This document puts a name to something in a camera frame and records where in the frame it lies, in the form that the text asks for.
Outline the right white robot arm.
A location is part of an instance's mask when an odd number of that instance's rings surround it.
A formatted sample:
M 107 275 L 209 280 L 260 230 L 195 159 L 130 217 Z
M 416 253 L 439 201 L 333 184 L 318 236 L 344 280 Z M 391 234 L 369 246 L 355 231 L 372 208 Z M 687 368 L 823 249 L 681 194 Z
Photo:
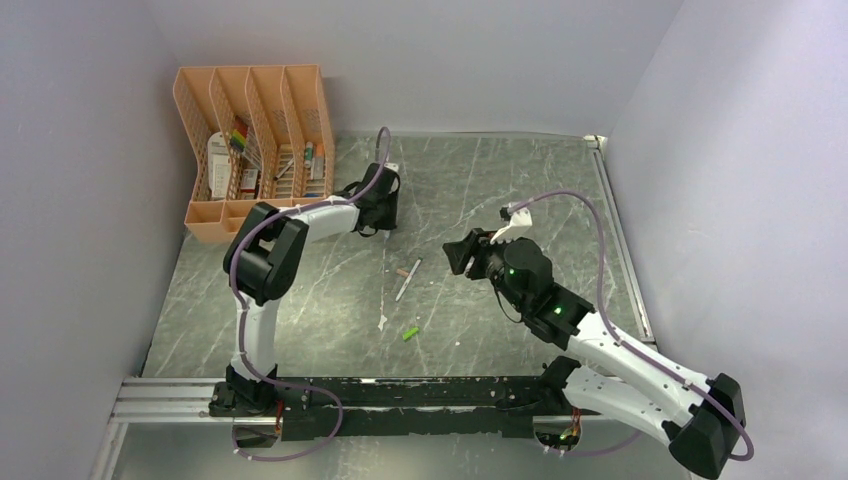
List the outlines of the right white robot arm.
M 542 406 L 611 417 L 663 443 L 689 472 L 718 478 L 746 425 L 739 382 L 688 369 L 605 325 L 589 301 L 554 280 L 552 261 L 533 240 L 496 243 L 494 235 L 476 228 L 442 249 L 452 274 L 489 281 L 534 336 L 576 361 L 566 377 L 541 385 Z

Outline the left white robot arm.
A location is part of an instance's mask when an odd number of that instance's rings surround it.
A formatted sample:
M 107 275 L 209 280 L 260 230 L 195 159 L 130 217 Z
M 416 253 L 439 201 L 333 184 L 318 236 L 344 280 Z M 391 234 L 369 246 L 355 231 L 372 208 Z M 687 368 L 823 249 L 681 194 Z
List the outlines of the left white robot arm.
M 400 186 L 397 165 L 372 163 L 361 181 L 318 202 L 289 208 L 259 202 L 251 208 L 223 260 L 237 307 L 237 333 L 226 390 L 211 409 L 243 408 L 254 416 L 273 409 L 277 314 L 305 247 L 343 233 L 369 237 L 395 229 Z

